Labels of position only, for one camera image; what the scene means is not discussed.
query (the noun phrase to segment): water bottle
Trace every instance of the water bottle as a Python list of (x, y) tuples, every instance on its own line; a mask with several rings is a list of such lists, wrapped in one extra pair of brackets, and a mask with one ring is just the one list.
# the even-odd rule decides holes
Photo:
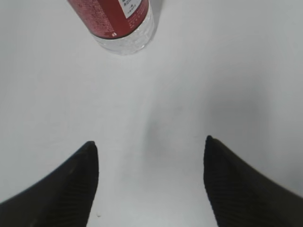
[(127, 55), (151, 39), (154, 20), (149, 0), (68, 0), (96, 41)]

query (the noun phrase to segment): clear plastic bottle base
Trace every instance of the clear plastic bottle base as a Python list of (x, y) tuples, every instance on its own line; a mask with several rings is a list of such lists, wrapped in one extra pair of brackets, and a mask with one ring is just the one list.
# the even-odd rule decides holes
[(149, 5), (147, 15), (140, 24), (140, 26), (134, 30), (130, 35), (120, 39), (102, 39), (95, 35), (95, 40), (100, 46), (107, 49), (110, 52), (128, 55), (141, 50), (150, 41), (155, 25), (153, 20), (152, 8)]

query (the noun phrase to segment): plastic bottle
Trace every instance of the plastic bottle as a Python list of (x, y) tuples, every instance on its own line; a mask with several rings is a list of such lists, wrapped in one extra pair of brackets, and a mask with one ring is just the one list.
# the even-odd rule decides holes
[(68, 0), (105, 49), (132, 54), (151, 39), (154, 20), (149, 0)]

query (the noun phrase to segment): white floor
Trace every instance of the white floor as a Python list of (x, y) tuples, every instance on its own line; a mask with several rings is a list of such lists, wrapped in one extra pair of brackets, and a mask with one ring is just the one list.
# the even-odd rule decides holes
[(208, 134), (303, 196), (303, 1), (151, 1), (153, 41), (121, 57), (65, 0), (0, 0), (0, 201), (94, 140), (88, 227), (215, 227)]

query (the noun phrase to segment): bottle label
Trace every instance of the bottle label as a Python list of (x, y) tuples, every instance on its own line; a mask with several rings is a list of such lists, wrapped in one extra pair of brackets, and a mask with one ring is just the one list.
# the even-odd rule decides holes
[(144, 21), (149, 0), (68, 0), (89, 31), (104, 39), (131, 34)]

